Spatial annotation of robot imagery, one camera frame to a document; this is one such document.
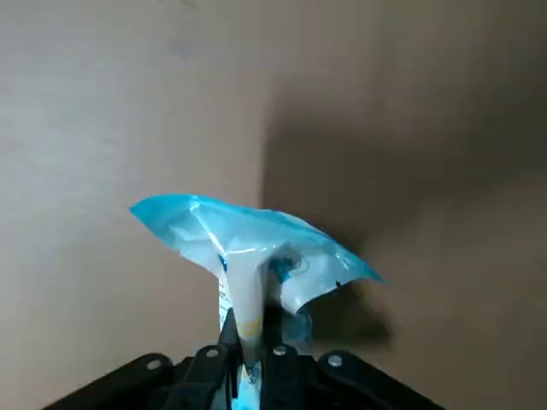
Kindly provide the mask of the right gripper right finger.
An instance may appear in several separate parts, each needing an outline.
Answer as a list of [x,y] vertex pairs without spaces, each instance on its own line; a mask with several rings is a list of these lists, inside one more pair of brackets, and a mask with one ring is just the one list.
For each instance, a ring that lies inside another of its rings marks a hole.
[[261,409],[440,409],[431,399],[345,350],[319,359],[282,342],[283,311],[264,316]]

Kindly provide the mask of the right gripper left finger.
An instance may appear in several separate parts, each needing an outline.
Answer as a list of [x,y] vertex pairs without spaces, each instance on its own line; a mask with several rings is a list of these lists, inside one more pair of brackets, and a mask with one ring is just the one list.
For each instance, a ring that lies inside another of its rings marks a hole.
[[216,344],[175,364],[145,354],[47,405],[48,409],[209,409],[238,358],[233,310]]

